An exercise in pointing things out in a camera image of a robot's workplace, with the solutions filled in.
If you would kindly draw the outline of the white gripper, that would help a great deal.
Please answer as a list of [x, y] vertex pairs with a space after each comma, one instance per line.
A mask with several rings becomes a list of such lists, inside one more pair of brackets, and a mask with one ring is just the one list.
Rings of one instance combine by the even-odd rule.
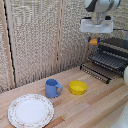
[[104, 20], [101, 24], [94, 24], [91, 19], [82, 19], [80, 25], [80, 31], [84, 33], [112, 33], [114, 23], [111, 20]]

